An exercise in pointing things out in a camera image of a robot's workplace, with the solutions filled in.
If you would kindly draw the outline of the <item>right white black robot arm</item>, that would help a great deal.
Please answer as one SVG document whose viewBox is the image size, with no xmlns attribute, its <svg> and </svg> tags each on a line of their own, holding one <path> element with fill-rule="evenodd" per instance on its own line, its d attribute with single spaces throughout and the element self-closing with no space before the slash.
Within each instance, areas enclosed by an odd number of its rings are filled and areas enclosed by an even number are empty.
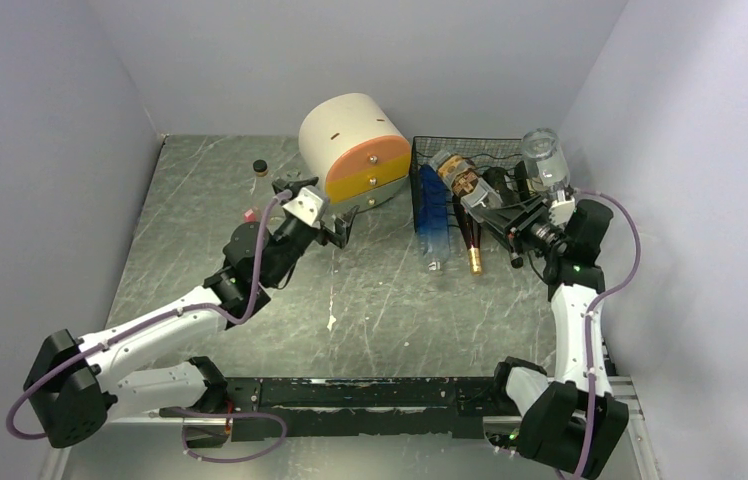
<svg viewBox="0 0 748 480">
<path fill-rule="evenodd" d="M 605 204 L 580 200 L 563 227 L 539 211 L 505 231 L 511 244 L 545 261 L 540 278 L 555 324 L 555 371 L 513 357 L 500 362 L 490 402 L 520 420 L 486 437 L 496 449 L 580 479 L 600 476 L 629 420 L 612 391 L 601 332 L 601 303 L 612 291 L 597 258 L 612 219 Z"/>
</svg>

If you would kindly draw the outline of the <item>green wine bottle silver foil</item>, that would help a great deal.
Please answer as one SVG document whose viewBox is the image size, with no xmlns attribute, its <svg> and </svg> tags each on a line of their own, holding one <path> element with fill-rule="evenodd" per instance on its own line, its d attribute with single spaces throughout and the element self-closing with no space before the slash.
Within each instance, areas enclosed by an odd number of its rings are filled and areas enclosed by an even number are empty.
<svg viewBox="0 0 748 480">
<path fill-rule="evenodd" d="M 507 172 L 502 167 L 490 167 L 483 173 L 484 180 L 499 194 L 505 207 L 515 205 L 519 196 L 507 184 Z M 515 269 L 524 266 L 521 251 L 512 243 L 509 247 L 511 265 Z"/>
</svg>

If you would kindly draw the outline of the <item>dark bottle black cap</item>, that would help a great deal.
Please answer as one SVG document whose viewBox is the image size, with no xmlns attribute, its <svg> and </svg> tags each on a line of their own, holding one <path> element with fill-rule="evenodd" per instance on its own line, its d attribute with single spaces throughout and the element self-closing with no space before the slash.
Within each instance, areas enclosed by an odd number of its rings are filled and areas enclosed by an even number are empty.
<svg viewBox="0 0 748 480">
<path fill-rule="evenodd" d="M 526 163 L 524 161 L 519 161 L 513 168 L 513 173 L 514 185 L 519 198 L 519 203 L 522 205 L 534 203 L 539 197 L 539 194 L 532 186 L 532 182 L 528 176 Z"/>
</svg>

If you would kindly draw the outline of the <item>clear bottle white label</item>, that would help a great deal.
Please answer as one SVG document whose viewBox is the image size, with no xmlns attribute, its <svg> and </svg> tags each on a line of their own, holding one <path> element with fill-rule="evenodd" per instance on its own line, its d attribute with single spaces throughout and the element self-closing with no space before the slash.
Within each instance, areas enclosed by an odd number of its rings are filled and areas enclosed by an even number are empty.
<svg viewBox="0 0 748 480">
<path fill-rule="evenodd" d="M 253 180 L 250 189 L 251 206 L 262 209 L 273 196 L 269 167 L 264 159 L 252 163 Z"/>
</svg>

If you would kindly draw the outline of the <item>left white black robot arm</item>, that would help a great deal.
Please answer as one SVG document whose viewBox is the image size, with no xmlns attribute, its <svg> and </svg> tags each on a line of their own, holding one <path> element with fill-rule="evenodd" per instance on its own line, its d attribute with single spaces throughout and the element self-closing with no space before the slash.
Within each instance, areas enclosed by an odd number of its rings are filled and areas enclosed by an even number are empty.
<svg viewBox="0 0 748 480">
<path fill-rule="evenodd" d="M 63 449 L 107 422 L 144 411 L 183 409 L 211 416 L 228 406 L 228 383 L 206 357 L 174 367 L 150 363 L 188 342 L 248 322 L 280 289 L 313 243 L 347 245 L 358 207 L 333 217 L 317 178 L 276 180 L 256 221 L 236 227 L 220 267 L 171 303 L 108 330 L 46 337 L 7 414 L 9 433 Z"/>
</svg>

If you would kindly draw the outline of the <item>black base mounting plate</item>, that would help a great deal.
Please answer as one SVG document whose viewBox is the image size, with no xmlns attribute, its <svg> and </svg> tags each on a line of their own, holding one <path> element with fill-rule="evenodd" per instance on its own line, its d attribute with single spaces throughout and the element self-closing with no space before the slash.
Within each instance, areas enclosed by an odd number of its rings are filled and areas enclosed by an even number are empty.
<svg viewBox="0 0 748 480">
<path fill-rule="evenodd" d="M 355 379 L 230 377 L 216 413 L 244 420 L 192 419 L 190 448 L 291 438 L 444 434 L 505 436 L 519 423 L 516 404 L 492 377 Z"/>
</svg>

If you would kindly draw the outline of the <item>cream round drawer cabinet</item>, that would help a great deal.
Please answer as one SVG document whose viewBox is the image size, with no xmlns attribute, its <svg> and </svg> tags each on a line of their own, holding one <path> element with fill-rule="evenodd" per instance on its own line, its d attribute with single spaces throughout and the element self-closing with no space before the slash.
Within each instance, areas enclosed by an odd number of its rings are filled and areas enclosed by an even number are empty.
<svg viewBox="0 0 748 480">
<path fill-rule="evenodd" d="M 410 142 L 364 93 L 313 108 L 300 125 L 298 148 L 335 215 L 387 202 L 408 178 Z"/>
</svg>

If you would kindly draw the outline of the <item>large clear glass bottle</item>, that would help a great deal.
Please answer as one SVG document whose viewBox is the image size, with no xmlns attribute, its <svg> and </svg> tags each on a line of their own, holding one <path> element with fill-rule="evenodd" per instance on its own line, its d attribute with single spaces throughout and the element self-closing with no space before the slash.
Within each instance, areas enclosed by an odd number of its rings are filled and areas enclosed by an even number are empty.
<svg viewBox="0 0 748 480">
<path fill-rule="evenodd" d="M 534 129 L 521 139 L 520 151 L 531 187 L 539 193 L 564 191 L 569 168 L 556 131 Z"/>
</svg>

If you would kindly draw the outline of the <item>dark wine bottle gold foil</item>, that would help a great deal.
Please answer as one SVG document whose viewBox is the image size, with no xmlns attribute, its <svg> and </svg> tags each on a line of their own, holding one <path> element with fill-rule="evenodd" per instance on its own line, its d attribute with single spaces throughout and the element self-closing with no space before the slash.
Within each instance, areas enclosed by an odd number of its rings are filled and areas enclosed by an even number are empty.
<svg viewBox="0 0 748 480">
<path fill-rule="evenodd" d="M 473 217 L 466 212 L 456 195 L 452 197 L 452 208 L 468 252 L 470 272 L 472 275 L 481 275 L 483 273 L 480 248 L 481 229 Z"/>
</svg>

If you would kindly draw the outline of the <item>blue plastic bottle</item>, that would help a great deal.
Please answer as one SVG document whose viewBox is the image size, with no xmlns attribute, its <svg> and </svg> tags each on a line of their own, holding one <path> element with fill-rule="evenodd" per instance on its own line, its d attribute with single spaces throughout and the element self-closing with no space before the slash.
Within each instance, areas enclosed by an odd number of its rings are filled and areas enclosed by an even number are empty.
<svg viewBox="0 0 748 480">
<path fill-rule="evenodd" d="M 449 190 L 430 165 L 419 168 L 420 207 L 417 233 L 428 272 L 439 273 L 450 258 Z"/>
</svg>

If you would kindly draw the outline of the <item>aluminium rail frame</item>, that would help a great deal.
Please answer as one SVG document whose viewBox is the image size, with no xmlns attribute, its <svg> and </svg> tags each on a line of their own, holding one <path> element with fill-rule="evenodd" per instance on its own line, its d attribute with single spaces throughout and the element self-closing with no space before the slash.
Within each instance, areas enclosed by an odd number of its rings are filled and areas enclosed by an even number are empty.
<svg viewBox="0 0 748 480">
<path fill-rule="evenodd" d="M 632 382 L 587 396 L 572 383 L 514 358 L 490 377 L 227 377 L 208 358 L 129 371 L 108 381 L 90 347 L 66 332 L 47 339 L 26 388 L 44 435 L 76 445 L 115 420 L 179 421 L 189 452 L 228 442 L 293 437 L 447 435 L 551 467 L 564 477 L 619 475 L 612 453 L 632 459 L 635 478 L 659 471 Z"/>
</svg>

